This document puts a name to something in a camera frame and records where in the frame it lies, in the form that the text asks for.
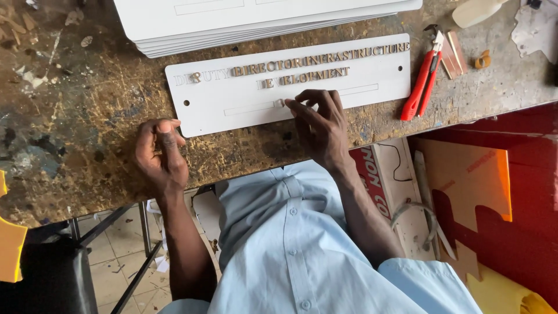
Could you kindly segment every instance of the white bottle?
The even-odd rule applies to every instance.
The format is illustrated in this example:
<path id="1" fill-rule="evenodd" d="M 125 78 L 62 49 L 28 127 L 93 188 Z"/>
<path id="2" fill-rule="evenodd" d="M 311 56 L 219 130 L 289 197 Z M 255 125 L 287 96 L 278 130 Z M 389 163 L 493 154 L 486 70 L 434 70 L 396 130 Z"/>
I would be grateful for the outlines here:
<path id="1" fill-rule="evenodd" d="M 452 16 L 459 27 L 466 28 L 489 18 L 506 1 L 508 0 L 469 0 L 457 7 Z"/>

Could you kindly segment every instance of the man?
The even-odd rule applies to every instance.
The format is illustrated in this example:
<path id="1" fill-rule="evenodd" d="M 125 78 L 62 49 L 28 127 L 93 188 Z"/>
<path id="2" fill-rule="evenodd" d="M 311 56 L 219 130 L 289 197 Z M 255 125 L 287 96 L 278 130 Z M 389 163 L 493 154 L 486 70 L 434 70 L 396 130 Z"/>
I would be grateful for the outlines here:
<path id="1" fill-rule="evenodd" d="M 182 196 L 180 121 L 139 127 L 137 163 L 156 191 L 169 246 L 174 301 L 162 313 L 480 314 L 448 264 L 403 258 L 348 154 L 337 91 L 306 90 L 285 104 L 313 161 L 217 184 L 218 285 Z"/>

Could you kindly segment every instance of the yellow acrylic piece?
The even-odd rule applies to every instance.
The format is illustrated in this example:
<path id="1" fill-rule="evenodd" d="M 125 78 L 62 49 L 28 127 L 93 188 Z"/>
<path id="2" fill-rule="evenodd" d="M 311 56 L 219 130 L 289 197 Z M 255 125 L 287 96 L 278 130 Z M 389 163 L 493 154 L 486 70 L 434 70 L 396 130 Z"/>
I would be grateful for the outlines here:
<path id="1" fill-rule="evenodd" d="M 7 192 L 4 171 L 0 170 L 0 197 Z M 0 217 L 0 281 L 21 280 L 20 256 L 26 234 L 27 227 L 15 225 Z"/>
<path id="2" fill-rule="evenodd" d="M 482 281 L 467 274 L 467 287 L 483 314 L 557 314 L 537 293 L 479 263 Z"/>

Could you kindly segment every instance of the wooden workbench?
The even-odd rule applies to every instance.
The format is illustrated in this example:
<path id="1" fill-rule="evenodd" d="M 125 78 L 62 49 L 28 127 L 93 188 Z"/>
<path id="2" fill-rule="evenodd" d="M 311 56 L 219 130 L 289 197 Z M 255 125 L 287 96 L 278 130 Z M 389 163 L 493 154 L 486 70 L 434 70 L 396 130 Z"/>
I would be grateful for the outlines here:
<path id="1" fill-rule="evenodd" d="M 0 43 L 0 169 L 9 187 L 0 216 L 36 227 L 152 197 L 131 152 L 142 121 L 174 116 L 165 66 L 407 32 L 414 78 L 430 47 L 422 29 L 456 28 L 450 14 L 459 2 L 425 0 L 418 11 L 158 59 L 125 37 L 111 0 L 88 1 L 79 25 L 65 25 L 72 1 L 41 1 L 37 11 L 18 3 L 16 13 L 28 12 L 38 26 L 19 35 L 20 45 L 13 37 Z M 546 57 L 538 51 L 520 58 L 510 39 L 518 5 L 507 2 L 487 21 L 458 31 L 466 57 L 490 49 L 492 64 L 469 66 L 456 80 L 441 70 L 426 116 L 399 121 L 404 100 L 347 110 L 351 146 L 557 100 L 545 83 L 552 77 Z M 0 27 L 12 36 L 6 23 Z M 92 43 L 82 47 L 86 36 Z M 16 73 L 22 66 L 46 81 L 34 88 Z M 189 187 L 305 160 L 298 142 L 292 120 L 187 139 Z"/>

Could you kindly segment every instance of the hand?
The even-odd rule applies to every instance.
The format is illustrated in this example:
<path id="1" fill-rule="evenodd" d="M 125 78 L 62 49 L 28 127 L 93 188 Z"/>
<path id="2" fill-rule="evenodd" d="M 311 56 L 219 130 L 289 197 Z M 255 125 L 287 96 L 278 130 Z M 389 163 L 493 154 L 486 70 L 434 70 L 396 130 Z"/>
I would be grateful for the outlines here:
<path id="1" fill-rule="evenodd" d="M 188 165 L 178 150 L 186 143 L 175 130 L 176 119 L 151 119 L 139 125 L 135 161 L 151 183 L 157 198 L 182 198 L 188 182 Z M 162 154 L 155 154 L 155 142 Z"/>
<path id="2" fill-rule="evenodd" d="M 311 107 L 318 104 L 318 111 Z M 295 126 L 302 146 L 329 173 L 354 167 L 347 144 L 347 122 L 337 91 L 307 89 L 285 105 L 295 116 Z"/>

